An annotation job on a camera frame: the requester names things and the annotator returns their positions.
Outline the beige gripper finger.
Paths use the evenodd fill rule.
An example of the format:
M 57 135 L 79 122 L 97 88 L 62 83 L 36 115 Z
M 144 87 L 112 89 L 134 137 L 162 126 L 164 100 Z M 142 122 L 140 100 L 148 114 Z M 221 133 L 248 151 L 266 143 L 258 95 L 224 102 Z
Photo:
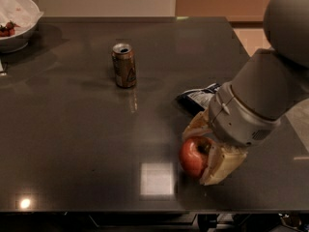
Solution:
M 207 133 L 211 133 L 212 129 L 209 123 L 209 111 L 206 109 L 205 111 L 199 112 L 188 124 L 182 134 L 182 140 L 186 141 L 186 139 L 192 136 L 203 136 Z
M 247 150 L 240 147 L 212 143 L 207 167 L 199 183 L 204 186 L 219 184 L 243 163 L 247 154 Z

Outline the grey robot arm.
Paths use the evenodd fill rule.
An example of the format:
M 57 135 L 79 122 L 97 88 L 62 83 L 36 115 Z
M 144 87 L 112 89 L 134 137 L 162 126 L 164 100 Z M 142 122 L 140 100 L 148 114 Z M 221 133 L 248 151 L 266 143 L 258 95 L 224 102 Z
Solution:
M 200 139 L 200 157 L 181 157 L 183 170 L 204 186 L 223 181 L 308 98 L 309 0 L 270 0 L 264 16 L 270 49 L 258 49 L 233 80 L 200 90 L 202 105 L 183 132 Z

